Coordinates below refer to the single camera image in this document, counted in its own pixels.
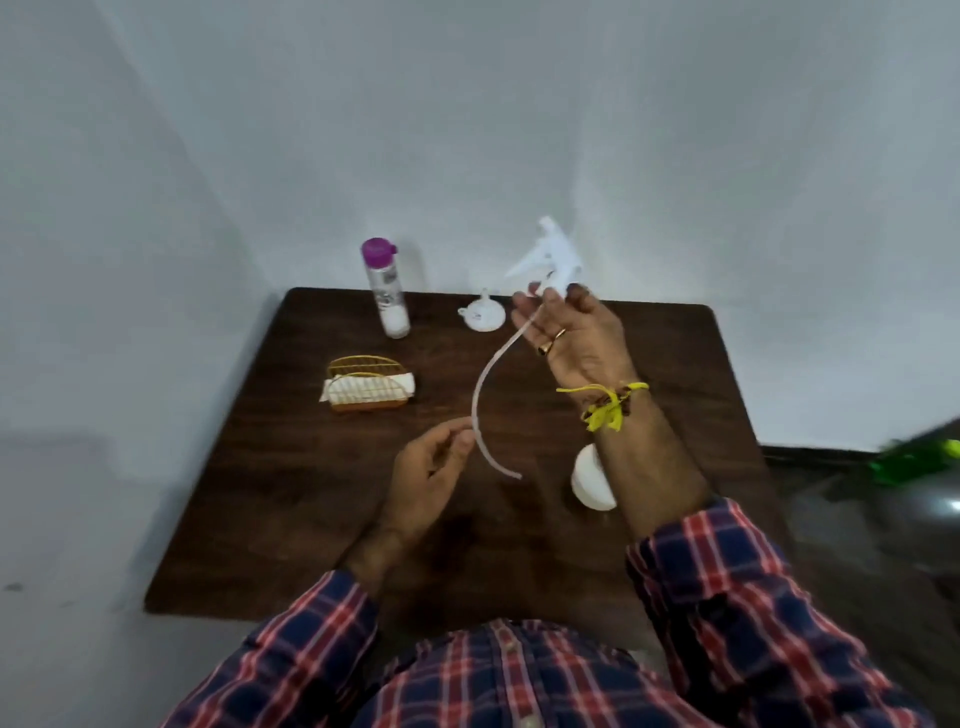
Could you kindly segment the person's right hand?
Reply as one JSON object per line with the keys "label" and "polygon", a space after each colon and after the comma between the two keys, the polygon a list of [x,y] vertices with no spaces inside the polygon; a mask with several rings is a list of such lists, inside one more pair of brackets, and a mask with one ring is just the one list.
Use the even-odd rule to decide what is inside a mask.
{"label": "person's right hand", "polygon": [[599,322],[592,332],[586,352],[572,356],[540,356],[545,360],[558,387],[579,387],[600,383],[619,389],[640,382],[637,368],[628,350],[625,332],[618,316],[601,300]]}

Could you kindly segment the person's left hand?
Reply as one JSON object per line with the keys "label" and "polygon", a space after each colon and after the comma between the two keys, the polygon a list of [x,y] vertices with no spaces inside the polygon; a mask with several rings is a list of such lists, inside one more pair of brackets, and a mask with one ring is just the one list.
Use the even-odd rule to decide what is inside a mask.
{"label": "person's left hand", "polygon": [[463,474],[457,482],[437,482],[428,477],[422,451],[424,433],[407,443],[395,457],[390,486],[377,517],[378,523],[403,532],[408,549],[437,522]]}

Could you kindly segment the white trigger sprayer with tube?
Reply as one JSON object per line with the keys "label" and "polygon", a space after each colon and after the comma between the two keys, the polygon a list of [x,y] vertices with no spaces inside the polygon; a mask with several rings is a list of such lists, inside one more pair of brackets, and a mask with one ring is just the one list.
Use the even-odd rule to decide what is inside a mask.
{"label": "white trigger sprayer with tube", "polygon": [[[584,263],[570,237],[561,226],[551,217],[543,216],[538,222],[539,235],[534,245],[516,262],[506,273],[506,277],[516,277],[526,273],[541,273],[541,279],[534,288],[532,298],[542,298],[548,289],[554,289],[562,298],[566,298],[570,285],[581,281]],[[495,366],[510,351],[510,348],[520,341],[524,334],[534,327],[541,316],[543,305],[539,304],[534,313],[528,316],[527,321],[510,335],[510,338],[500,346],[486,362],[474,385],[470,402],[471,428],[479,453],[486,464],[508,480],[522,480],[523,475],[515,470],[501,465],[491,454],[481,429],[479,418],[479,400],[487,378]]]}

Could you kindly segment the person's right forearm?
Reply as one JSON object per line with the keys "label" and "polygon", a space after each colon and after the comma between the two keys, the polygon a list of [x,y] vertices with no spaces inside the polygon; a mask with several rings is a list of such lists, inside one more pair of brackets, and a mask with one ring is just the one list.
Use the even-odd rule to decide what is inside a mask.
{"label": "person's right forearm", "polygon": [[630,393],[619,429],[593,440],[617,509],[633,540],[649,538],[714,502],[714,491],[646,389]]}

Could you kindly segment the person's left forearm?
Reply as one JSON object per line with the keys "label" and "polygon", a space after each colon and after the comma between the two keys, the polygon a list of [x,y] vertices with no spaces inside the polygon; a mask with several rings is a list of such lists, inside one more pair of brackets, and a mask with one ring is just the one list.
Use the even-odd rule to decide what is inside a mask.
{"label": "person's left forearm", "polygon": [[402,562],[408,547],[408,539],[401,530],[375,521],[342,553],[333,570],[349,574],[372,600],[377,600],[387,577]]}

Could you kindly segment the white plastic funnel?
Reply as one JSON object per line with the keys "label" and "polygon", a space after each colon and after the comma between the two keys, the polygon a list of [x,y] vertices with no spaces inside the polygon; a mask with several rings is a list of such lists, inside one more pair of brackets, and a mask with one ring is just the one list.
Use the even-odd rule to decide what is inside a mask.
{"label": "white plastic funnel", "polygon": [[501,329],[507,317],[504,305],[483,289],[479,297],[457,310],[463,323],[477,333],[491,333]]}

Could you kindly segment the white paper napkins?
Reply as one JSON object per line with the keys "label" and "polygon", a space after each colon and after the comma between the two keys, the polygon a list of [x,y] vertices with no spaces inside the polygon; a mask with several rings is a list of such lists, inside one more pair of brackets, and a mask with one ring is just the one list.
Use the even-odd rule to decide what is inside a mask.
{"label": "white paper napkins", "polygon": [[415,392],[412,373],[355,372],[326,379],[318,401],[341,408],[403,405]]}

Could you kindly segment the yellow thread wristband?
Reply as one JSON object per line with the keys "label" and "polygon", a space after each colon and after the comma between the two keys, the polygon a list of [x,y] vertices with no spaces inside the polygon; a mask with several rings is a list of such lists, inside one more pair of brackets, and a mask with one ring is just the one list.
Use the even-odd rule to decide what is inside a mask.
{"label": "yellow thread wristband", "polygon": [[601,430],[620,431],[623,421],[630,414],[633,395],[649,389],[648,383],[635,381],[619,389],[612,389],[600,383],[589,383],[579,387],[558,387],[556,392],[570,396],[586,393],[599,394],[599,398],[592,399],[583,409],[580,418],[586,430],[595,433]]}

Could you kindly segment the white round cup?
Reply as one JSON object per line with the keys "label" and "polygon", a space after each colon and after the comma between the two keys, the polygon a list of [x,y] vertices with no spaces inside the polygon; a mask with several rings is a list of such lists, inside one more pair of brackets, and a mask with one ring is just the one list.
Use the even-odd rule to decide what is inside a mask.
{"label": "white round cup", "polygon": [[592,511],[610,512],[618,507],[594,443],[586,445],[577,454],[570,484],[576,499]]}

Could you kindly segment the clear bottle with purple cap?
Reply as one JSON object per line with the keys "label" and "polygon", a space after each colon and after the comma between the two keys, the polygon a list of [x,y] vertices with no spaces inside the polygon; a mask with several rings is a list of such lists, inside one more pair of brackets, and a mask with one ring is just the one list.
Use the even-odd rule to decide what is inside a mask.
{"label": "clear bottle with purple cap", "polygon": [[406,337],[411,321],[399,278],[398,248],[386,238],[369,238],[362,243],[361,255],[385,334],[392,339]]}

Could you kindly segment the red blue plaid shirt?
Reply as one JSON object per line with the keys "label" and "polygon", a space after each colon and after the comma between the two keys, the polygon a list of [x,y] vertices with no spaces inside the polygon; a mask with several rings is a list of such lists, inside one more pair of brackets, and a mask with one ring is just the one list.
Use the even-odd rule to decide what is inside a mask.
{"label": "red blue plaid shirt", "polygon": [[935,728],[812,604],[733,500],[626,550],[670,682],[570,627],[496,619],[419,642],[365,681],[378,610],[325,573],[250,633],[161,728]]}

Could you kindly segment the green plastic object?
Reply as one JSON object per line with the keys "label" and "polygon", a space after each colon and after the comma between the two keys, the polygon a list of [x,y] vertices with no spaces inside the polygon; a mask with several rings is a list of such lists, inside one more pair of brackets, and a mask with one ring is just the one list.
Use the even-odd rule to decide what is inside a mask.
{"label": "green plastic object", "polygon": [[870,478],[879,486],[898,487],[948,471],[957,463],[960,463],[960,440],[903,443],[870,461]]}

